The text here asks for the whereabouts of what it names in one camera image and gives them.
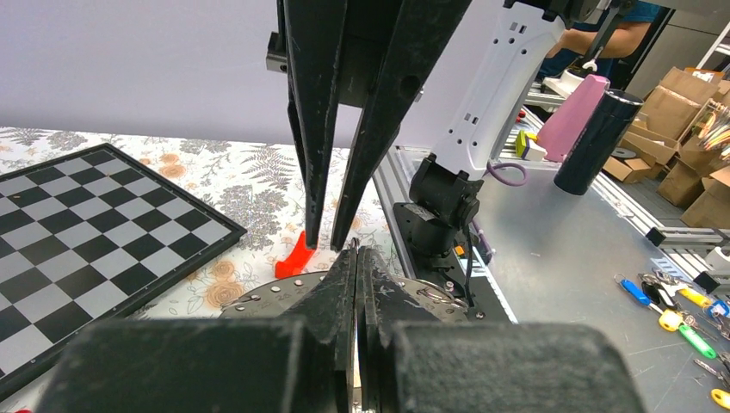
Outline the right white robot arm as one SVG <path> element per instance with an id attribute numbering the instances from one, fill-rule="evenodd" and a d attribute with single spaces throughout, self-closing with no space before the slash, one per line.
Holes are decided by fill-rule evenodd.
<path id="1" fill-rule="evenodd" d="M 325 203 L 337 110 L 361 109 L 331 233 L 340 250 L 368 181 L 396 139 L 468 9 L 466 1 L 280 1 L 267 66 L 288 77 L 288 119 L 306 193 L 305 243 L 315 249 Z M 631 1 L 504 1 L 478 46 L 478 74 L 451 124 L 410 186 L 417 209 L 435 217 L 412 235 L 427 255 L 450 250 L 479 208 L 482 177 L 500 133 L 548 51 L 576 23 L 597 22 L 598 56 Z"/>

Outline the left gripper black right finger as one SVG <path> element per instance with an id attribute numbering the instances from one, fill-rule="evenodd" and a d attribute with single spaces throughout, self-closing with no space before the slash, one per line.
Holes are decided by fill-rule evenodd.
<path id="1" fill-rule="evenodd" d="M 377 412 L 641 412 L 620 352 L 580 324 L 444 323 L 357 253 L 362 401 Z"/>

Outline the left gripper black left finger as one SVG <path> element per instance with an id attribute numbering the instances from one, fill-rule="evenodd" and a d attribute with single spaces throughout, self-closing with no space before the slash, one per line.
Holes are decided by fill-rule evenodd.
<path id="1" fill-rule="evenodd" d="M 278 317 L 107 320 L 63 352 L 40 412 L 349 412 L 357 253 Z"/>

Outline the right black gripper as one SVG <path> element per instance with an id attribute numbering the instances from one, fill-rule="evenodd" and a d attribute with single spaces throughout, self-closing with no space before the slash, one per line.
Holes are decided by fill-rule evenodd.
<path id="1" fill-rule="evenodd" d="M 368 180 L 393 143 L 468 1 L 277 1 L 266 69 L 288 81 L 303 155 L 306 247 L 318 246 L 338 103 L 363 108 L 331 249 L 343 248 Z"/>

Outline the metal key holder plate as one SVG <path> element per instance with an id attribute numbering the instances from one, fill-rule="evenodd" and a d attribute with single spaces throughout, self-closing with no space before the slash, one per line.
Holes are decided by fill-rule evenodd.
<path id="1" fill-rule="evenodd" d="M 220 317 L 277 317 L 297 303 L 326 277 L 325 271 L 298 274 L 274 280 L 221 306 Z M 424 280 L 392 275 L 390 281 L 376 281 L 374 291 L 382 296 L 402 292 L 404 305 L 422 309 L 445 323 L 467 321 L 467 305 L 447 291 Z"/>

